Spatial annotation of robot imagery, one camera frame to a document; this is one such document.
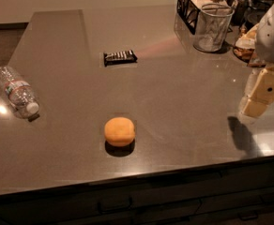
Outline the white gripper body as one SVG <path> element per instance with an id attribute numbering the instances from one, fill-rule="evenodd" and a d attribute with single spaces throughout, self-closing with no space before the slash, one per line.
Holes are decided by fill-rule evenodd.
<path id="1" fill-rule="evenodd" d="M 274 102 L 274 64 L 268 64 L 259 72 L 249 98 L 266 105 Z"/>

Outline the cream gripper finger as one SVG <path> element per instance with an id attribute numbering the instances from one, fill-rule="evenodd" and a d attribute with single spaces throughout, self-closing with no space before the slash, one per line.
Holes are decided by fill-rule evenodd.
<path id="1" fill-rule="evenodd" d="M 242 114 L 257 118 L 261 116 L 267 109 L 267 105 L 264 103 L 251 100 L 247 97 L 242 98 L 240 102 L 240 111 Z"/>

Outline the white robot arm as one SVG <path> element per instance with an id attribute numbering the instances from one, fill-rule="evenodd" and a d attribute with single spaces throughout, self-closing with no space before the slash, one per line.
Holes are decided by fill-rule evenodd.
<path id="1" fill-rule="evenodd" d="M 255 52 L 266 66 L 251 72 L 239 105 L 240 112 L 252 118 L 261 116 L 274 102 L 274 4 L 258 24 Z"/>

